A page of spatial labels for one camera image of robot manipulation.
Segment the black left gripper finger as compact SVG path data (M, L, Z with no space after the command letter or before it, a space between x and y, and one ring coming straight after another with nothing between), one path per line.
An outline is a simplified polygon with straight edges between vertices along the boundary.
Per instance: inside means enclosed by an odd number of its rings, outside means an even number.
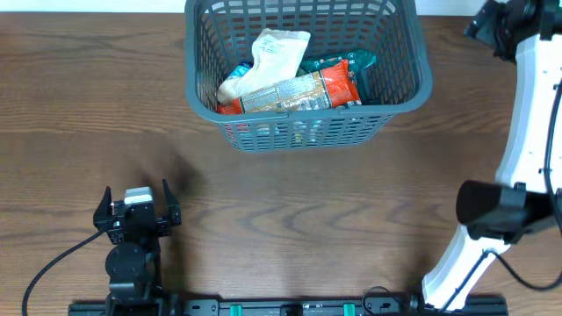
M104 195L94 212L95 218L105 218L112 216L112 192L111 188L107 186L104 190Z
M166 198L168 215L170 218L180 218L181 217L181 205L177 201L176 196L172 193L169 188L166 179L162 180L163 193Z

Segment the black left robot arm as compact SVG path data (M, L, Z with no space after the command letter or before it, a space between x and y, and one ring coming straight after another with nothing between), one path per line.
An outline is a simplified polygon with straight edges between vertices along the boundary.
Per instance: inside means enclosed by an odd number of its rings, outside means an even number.
M108 315L181 315L184 311L178 296L162 288L159 240L182 224L181 206L168 182L163 181L162 187L167 213L160 217L149 187L129 189L118 201L106 188L93 214L95 228L114 245L105 259L110 278Z

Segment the beige pouch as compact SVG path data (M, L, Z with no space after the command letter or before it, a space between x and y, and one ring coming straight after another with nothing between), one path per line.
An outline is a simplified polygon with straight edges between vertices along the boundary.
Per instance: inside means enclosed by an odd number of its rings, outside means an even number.
M216 97L225 103L261 88L296 76L311 34L305 31L283 31L265 28L253 42L253 67L244 76L226 79Z

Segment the red orange spaghetti packet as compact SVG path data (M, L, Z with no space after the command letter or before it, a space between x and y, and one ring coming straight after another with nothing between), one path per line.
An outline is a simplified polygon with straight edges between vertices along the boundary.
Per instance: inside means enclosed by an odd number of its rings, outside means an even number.
M295 112L360 105L356 84L349 76L349 62L284 80L225 103L218 113L225 115L255 112Z

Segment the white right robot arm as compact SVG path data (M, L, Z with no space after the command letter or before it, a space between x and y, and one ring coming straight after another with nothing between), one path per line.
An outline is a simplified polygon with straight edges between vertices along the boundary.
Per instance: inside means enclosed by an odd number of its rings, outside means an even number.
M561 2L487 1L465 36L516 66L513 115L494 183L465 181L456 202L458 227L436 266L421 281L410 312L493 315L501 303L470 298L472 287L499 261L523 287L551 291L523 280L502 257L526 234L561 225Z

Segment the teal snack packet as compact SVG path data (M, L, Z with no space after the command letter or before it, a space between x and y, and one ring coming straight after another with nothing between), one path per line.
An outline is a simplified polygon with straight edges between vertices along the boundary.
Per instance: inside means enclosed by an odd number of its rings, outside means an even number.
M253 67L251 61L243 61L239 63L235 69L227 77L228 80L244 77Z

